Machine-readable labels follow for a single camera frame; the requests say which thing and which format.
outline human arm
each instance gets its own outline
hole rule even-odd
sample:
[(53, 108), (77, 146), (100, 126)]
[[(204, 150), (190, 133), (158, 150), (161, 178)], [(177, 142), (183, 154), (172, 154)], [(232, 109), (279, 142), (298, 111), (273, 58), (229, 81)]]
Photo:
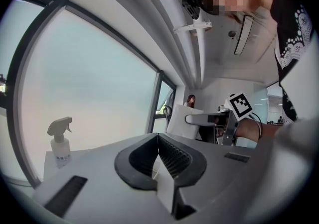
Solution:
[[(275, 136), (276, 131), (281, 128), (281, 126), (275, 126), (275, 125), (267, 125), (263, 123), (258, 123), (259, 125), (262, 125), (263, 133), (261, 137), (273, 137)], [(256, 122), (252, 119), (245, 118), (241, 120), (238, 124), (238, 128), (236, 131), (237, 137), (244, 137), (247, 139), (250, 139), (252, 141), (258, 142), (259, 138), (259, 129), (256, 124)]]

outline spray bottle trigger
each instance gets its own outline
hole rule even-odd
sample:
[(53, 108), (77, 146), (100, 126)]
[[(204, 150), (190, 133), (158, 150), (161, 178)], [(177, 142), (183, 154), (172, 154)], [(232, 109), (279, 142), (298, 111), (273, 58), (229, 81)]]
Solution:
[(70, 130), (70, 124), (68, 124), (68, 126), (66, 127), (66, 129), (72, 133), (72, 131)]

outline spray bottle label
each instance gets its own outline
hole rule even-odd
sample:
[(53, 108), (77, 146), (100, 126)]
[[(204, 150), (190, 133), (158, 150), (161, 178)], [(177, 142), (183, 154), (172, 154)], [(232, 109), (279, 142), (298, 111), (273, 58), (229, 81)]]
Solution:
[(61, 168), (65, 165), (67, 165), (69, 162), (71, 162), (72, 158), (71, 158), (71, 155), (68, 154), (66, 156), (56, 156), (55, 157), (55, 161), (56, 161), (56, 165), (58, 168)]

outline white spray bottle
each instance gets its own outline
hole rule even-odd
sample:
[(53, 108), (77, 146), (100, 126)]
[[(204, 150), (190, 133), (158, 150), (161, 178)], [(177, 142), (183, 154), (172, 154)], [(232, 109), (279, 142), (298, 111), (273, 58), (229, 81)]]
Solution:
[(70, 142), (63, 135), (66, 130), (72, 132), (69, 127), (71, 122), (71, 117), (61, 118), (52, 122), (48, 129), (48, 134), (54, 136), (51, 140), (51, 147), (58, 168), (71, 161)]

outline black cable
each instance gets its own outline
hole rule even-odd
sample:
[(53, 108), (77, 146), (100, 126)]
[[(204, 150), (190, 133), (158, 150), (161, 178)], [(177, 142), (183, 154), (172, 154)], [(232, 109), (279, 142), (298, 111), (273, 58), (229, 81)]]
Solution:
[(252, 112), (252, 114), (254, 115), (254, 116), (256, 116), (257, 118), (258, 118), (258, 120), (259, 120), (259, 122), (260, 122), (260, 128), (261, 128), (261, 133), (260, 133), (260, 137), (263, 135), (263, 124), (262, 124), (262, 122), (261, 122), (261, 120), (260, 120), (260, 118), (259, 118), (259, 116), (257, 115), (257, 114), (255, 114), (255, 113), (253, 113)]

